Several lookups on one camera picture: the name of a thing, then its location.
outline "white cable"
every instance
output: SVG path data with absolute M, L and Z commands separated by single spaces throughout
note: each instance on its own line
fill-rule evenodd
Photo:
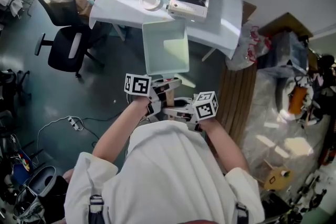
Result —
M 15 133 L 12 133 L 12 134 L 10 135 L 10 139 L 11 139 L 12 142 L 14 143 L 14 150 L 15 150 L 15 151 L 18 151 L 17 148 L 16 148 L 16 142 L 19 144 L 19 147 L 20 147 L 20 148 L 21 148 L 21 144 L 20 144 L 20 141 L 19 141 L 19 139 L 17 138 L 16 134 L 15 134 Z
M 38 134 L 37 134 L 37 146 L 36 146 L 36 152 L 38 152 L 38 142 L 39 142 L 39 138 L 40 138 L 40 132 L 47 126 L 51 125 L 52 123 L 55 123 L 55 122 L 58 122 L 58 121 L 61 121 L 61 120 L 65 120 L 65 119 L 68 119 L 69 117 L 72 117 L 74 119 L 78 119 L 80 121 L 80 123 L 82 124 L 82 129 L 78 129 L 79 131 L 82 131 L 84 129 L 84 123 L 83 121 L 81 120 L 80 117 L 77 117 L 77 116 L 66 116 L 64 118 L 60 118 L 58 120 L 55 120 L 55 121 L 51 121 L 49 122 L 48 124 L 44 125 L 39 131 L 38 131 Z M 37 155 L 35 156 L 36 159 L 37 159 L 37 163 L 34 163 L 35 165 L 38 165 L 39 164 L 39 160 L 38 160 L 38 157 Z

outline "chair armrest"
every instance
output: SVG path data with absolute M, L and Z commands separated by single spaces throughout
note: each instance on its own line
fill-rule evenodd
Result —
M 45 35 L 46 35 L 45 33 L 42 33 L 42 35 L 38 38 L 36 47 L 35 47 L 35 55 L 39 55 Z

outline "black cable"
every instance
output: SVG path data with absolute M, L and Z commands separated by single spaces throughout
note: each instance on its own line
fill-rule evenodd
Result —
M 122 111 L 119 112 L 118 114 L 112 116 L 112 117 L 107 118 L 107 119 L 95 119 L 95 118 L 89 118 L 89 117 L 87 117 L 87 118 L 82 119 L 82 121 L 84 121 L 84 120 L 110 121 L 110 120 L 114 119 L 115 117 L 119 116 L 121 113 L 122 113 Z
M 113 118 L 119 116 L 121 113 L 122 113 L 122 112 L 119 112 L 118 114 L 116 114 L 116 115 L 114 115 L 114 116 L 112 116 L 112 117 L 109 117 L 109 118 L 107 118 L 107 119 L 95 119 L 95 118 L 89 118 L 89 117 L 87 117 L 87 118 L 84 118 L 84 119 L 82 119 L 82 120 L 78 120 L 78 121 L 76 121 L 75 124 L 76 124 L 77 122 L 82 122 L 82 121 L 84 121 L 84 120 L 110 121 L 110 120 L 112 120 Z M 83 129 L 87 130 L 87 131 L 90 132 L 92 135 L 94 135 L 94 136 L 97 138 L 97 140 L 99 140 L 98 135 L 96 135 L 93 131 L 91 131 L 90 129 L 87 129 L 87 128 L 84 127 L 83 125 L 82 125 L 82 127 L 83 127 Z M 97 142 L 92 142 L 92 143 L 91 143 L 91 146 L 94 148 L 94 147 L 96 146 L 96 144 L 97 144 Z

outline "plastic sheet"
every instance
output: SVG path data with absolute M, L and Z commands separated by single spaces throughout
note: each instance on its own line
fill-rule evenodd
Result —
M 280 196 L 286 200 L 295 196 L 313 169 L 330 118 L 324 116 L 321 122 L 305 129 L 296 121 L 282 122 L 276 106 L 276 85 L 275 78 L 258 70 L 242 151 L 251 174 L 260 180 L 265 180 L 270 172 L 264 159 L 273 166 L 284 165 L 293 170 L 295 177 L 291 191 L 286 192 L 284 189 L 280 192 Z
M 240 32 L 238 46 L 232 59 L 226 58 L 226 66 L 229 70 L 247 68 L 257 62 L 257 57 L 268 53 L 271 41 L 268 37 L 258 33 L 258 27 L 245 24 Z
M 304 76 L 308 67 L 308 50 L 294 32 L 282 32 L 272 38 L 272 50 L 258 59 L 258 69 L 273 77 Z

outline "orange object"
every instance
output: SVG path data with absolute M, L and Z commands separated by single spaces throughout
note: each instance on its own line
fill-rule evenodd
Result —
M 293 96 L 289 103 L 288 112 L 294 115 L 301 113 L 301 107 L 303 106 L 303 99 L 307 94 L 307 88 L 296 86 L 293 90 Z

